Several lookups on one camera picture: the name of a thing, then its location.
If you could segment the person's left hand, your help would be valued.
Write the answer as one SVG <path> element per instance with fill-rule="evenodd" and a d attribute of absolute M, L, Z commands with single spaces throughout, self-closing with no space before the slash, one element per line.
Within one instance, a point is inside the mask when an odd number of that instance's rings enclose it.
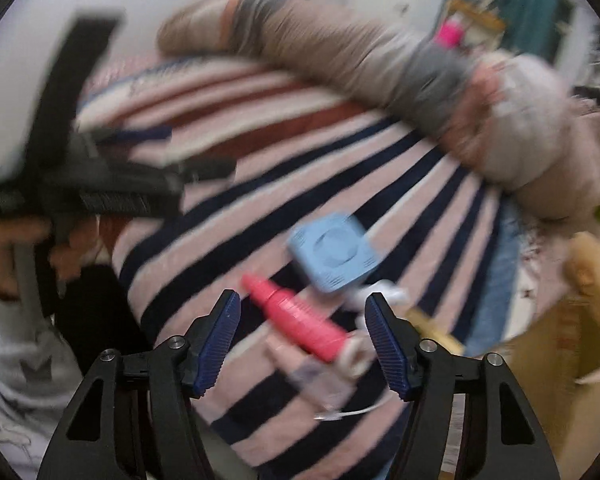
<path fill-rule="evenodd" d="M 52 222 L 41 218 L 0 220 L 0 299 L 16 301 L 19 288 L 15 271 L 15 247 L 35 246 L 50 236 Z M 99 221 L 96 217 L 80 220 L 65 243 L 56 245 L 48 261 L 61 281 L 72 281 L 100 245 Z"/>

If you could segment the grey sweater forearm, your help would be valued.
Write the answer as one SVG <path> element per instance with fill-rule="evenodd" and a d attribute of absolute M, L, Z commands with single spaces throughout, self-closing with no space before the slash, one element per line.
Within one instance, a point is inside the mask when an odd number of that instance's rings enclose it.
<path fill-rule="evenodd" d="M 0 300 L 0 451 L 20 478 L 38 475 L 83 375 L 52 322 Z"/>

